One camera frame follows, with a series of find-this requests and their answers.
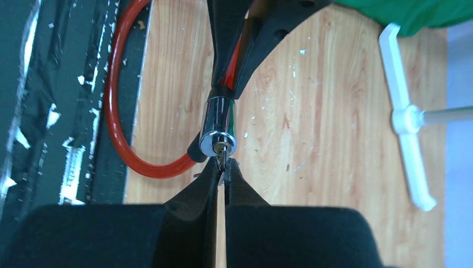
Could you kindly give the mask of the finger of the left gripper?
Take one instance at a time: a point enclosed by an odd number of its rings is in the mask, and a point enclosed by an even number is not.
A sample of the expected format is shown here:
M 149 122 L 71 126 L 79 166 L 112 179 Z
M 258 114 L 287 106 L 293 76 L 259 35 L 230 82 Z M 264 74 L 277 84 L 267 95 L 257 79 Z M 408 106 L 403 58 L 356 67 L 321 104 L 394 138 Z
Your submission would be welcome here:
M 252 3 L 252 1 L 207 1 L 214 48 L 212 85 L 220 84 L 224 78 L 240 38 L 245 15 Z
M 240 41 L 234 94 L 239 99 L 257 67 L 298 25 L 331 1 L 270 1 L 266 12 L 253 17 Z

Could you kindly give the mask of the red cable lock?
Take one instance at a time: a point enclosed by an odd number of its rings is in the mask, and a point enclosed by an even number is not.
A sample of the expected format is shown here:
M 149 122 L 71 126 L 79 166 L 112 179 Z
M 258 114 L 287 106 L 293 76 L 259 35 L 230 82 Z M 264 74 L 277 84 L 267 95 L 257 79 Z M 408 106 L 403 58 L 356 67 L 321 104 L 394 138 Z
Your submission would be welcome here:
M 154 165 L 140 159 L 129 146 L 121 126 L 118 105 L 118 82 L 120 78 L 120 65 L 124 53 L 124 48 L 128 39 L 129 32 L 133 26 L 134 20 L 142 9 L 148 4 L 148 1 L 131 1 L 125 9 L 121 18 L 118 20 L 117 28 L 113 36 L 112 52 L 109 59 L 108 77 L 105 86 L 105 117 L 107 128 L 110 133 L 110 139 L 120 156 L 129 168 L 135 172 L 156 179 L 167 179 L 180 175 L 188 171 L 198 162 L 204 162 L 208 157 L 214 157 L 215 152 L 205 153 L 200 148 L 198 134 L 187 149 L 187 153 L 166 165 Z M 231 92 L 234 92 L 235 76 L 237 74 L 237 58 L 239 53 L 240 38 L 231 57 L 229 66 L 225 72 L 224 78 L 218 86 L 226 86 Z

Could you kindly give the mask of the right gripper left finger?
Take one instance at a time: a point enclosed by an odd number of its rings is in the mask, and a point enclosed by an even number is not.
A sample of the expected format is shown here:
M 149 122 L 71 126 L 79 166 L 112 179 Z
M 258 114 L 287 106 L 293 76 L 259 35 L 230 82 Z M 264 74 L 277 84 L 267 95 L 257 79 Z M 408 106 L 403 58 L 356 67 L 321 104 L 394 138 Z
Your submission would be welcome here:
M 218 164 L 163 204 L 48 205 L 31 212 L 2 267 L 214 267 Z

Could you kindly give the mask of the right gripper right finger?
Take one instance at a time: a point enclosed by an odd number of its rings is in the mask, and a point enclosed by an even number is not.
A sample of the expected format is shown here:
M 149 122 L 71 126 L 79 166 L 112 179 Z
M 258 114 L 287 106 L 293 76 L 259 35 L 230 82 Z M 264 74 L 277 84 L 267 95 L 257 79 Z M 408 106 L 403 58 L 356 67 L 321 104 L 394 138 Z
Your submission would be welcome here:
M 345 207 L 265 201 L 230 159 L 224 173 L 228 267 L 383 267 L 369 223 Z

